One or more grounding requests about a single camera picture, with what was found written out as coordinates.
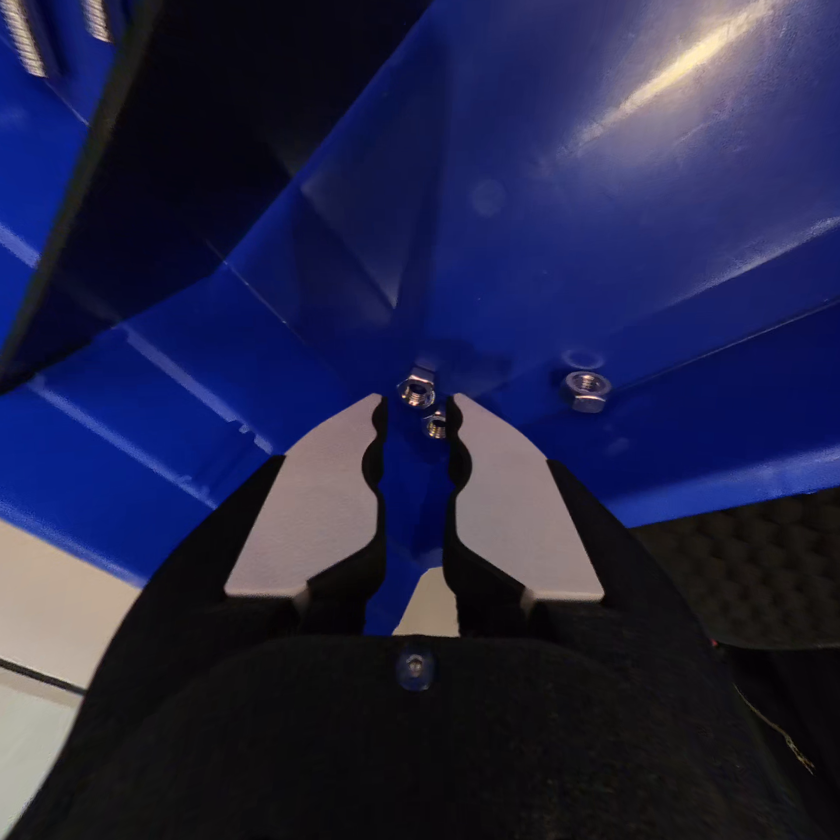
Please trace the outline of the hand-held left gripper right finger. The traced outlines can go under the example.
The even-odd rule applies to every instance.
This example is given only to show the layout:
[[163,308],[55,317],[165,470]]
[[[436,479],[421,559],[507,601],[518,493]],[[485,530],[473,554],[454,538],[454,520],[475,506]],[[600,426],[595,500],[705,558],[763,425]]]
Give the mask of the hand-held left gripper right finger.
[[605,592],[544,453],[465,394],[447,403],[444,577],[461,599],[529,611]]

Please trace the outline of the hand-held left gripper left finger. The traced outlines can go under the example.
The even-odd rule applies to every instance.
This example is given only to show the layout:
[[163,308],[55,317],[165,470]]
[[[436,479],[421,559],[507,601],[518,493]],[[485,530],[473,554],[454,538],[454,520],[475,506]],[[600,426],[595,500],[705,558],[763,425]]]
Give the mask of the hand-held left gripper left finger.
[[370,394],[285,454],[225,583],[233,597],[279,597],[299,608],[365,602],[385,578],[379,489],[387,403]]

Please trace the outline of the blue plastic bin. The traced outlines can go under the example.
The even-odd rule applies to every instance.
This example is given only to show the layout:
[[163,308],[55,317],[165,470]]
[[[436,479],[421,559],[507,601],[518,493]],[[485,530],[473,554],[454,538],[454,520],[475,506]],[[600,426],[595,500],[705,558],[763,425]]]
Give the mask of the blue plastic bin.
[[[2,16],[2,350],[117,39]],[[2,393],[2,519],[132,584],[387,396],[373,629],[443,536],[415,365],[638,526],[838,485],[838,2],[430,2],[215,272]],[[612,384],[574,411],[572,371]]]

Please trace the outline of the black bin divider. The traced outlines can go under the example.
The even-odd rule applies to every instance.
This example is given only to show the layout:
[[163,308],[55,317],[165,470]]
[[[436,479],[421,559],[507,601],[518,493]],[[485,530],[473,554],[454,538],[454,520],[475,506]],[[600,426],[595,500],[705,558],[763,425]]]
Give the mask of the black bin divider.
[[2,393],[212,275],[429,5],[142,2],[3,347]]

